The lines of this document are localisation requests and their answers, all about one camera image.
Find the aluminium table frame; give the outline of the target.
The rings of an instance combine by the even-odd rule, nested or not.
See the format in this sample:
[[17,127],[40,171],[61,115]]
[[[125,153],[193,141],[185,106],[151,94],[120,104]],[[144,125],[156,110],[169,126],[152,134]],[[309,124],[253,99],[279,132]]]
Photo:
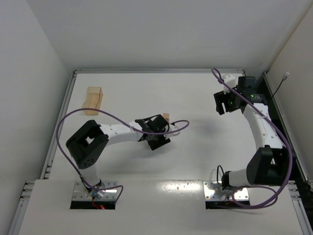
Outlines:
[[307,235],[312,229],[300,199],[286,188],[261,210],[208,210],[203,181],[216,167],[239,170],[255,153],[249,124],[240,111],[220,116],[214,93],[222,90],[209,71],[199,73],[78,72],[70,81],[61,115],[64,144],[87,120],[82,106],[89,86],[101,87],[101,108],[124,121],[169,113],[190,125],[152,151],[145,142],[107,147],[97,162],[102,180],[124,191],[114,210],[72,210],[73,167],[52,141],[40,179],[16,220],[21,235]]

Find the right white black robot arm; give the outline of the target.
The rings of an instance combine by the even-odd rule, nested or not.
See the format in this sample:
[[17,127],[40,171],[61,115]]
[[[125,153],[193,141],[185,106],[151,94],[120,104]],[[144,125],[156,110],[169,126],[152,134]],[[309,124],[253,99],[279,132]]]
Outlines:
[[256,145],[256,153],[246,168],[223,174],[222,188],[281,186],[288,169],[292,167],[292,154],[271,125],[268,101],[263,94],[257,93],[255,77],[235,78],[227,74],[222,76],[222,80],[226,86],[223,91],[214,94],[217,112],[223,115],[241,110]]

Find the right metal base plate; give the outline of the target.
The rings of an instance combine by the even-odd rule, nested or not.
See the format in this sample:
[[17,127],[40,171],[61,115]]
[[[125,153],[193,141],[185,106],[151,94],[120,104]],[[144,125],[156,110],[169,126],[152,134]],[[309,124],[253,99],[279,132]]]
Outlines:
[[205,200],[208,202],[232,201],[233,198],[239,202],[249,202],[249,194],[246,188],[232,193],[231,190],[222,190],[217,181],[203,181],[203,191]]

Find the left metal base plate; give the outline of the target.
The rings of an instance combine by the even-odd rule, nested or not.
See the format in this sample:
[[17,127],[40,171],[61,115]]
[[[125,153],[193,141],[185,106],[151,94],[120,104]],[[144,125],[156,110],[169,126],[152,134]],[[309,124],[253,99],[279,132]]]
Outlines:
[[111,187],[116,186],[117,181],[103,181],[101,186],[97,188],[104,188],[105,190],[87,189],[82,182],[75,182],[72,194],[72,201],[74,202],[110,202],[117,199],[117,189]]

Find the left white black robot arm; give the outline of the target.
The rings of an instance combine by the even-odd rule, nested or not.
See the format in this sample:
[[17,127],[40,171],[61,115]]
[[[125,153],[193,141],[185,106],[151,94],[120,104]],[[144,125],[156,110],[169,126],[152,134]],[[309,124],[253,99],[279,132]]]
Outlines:
[[105,147],[128,141],[146,141],[151,150],[155,150],[170,142],[173,136],[170,132],[174,130],[177,127],[162,115],[152,119],[136,119],[129,122],[128,126],[104,125],[89,120],[68,139],[66,147],[86,181],[85,187],[91,191],[91,187],[101,185],[95,164]]

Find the metal base plate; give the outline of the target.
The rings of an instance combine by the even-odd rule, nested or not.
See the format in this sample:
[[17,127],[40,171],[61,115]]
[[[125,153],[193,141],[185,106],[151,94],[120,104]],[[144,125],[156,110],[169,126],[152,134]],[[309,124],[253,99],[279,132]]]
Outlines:
[[117,181],[103,181],[101,186],[97,188],[104,188],[105,190],[87,189],[82,182],[75,182],[72,194],[72,201],[74,202],[110,202],[117,199],[117,189],[111,187],[116,186]]
[[208,202],[232,201],[233,198],[239,202],[249,202],[249,194],[246,188],[232,193],[231,190],[222,190],[217,181],[203,181],[203,191],[205,200]]

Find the wood cube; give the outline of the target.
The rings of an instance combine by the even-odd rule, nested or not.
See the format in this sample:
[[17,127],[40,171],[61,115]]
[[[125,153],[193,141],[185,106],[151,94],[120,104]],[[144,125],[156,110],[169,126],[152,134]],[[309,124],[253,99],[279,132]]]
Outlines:
[[164,117],[164,119],[165,119],[168,123],[170,123],[170,115],[169,115],[168,113],[163,113],[162,116]]

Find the wooden block tray box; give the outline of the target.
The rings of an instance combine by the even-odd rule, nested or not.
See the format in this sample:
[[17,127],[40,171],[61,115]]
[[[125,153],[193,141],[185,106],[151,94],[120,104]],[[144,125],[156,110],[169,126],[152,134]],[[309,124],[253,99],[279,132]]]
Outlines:
[[101,87],[88,87],[86,93],[86,100],[82,108],[92,108],[100,110],[103,98],[103,91]]

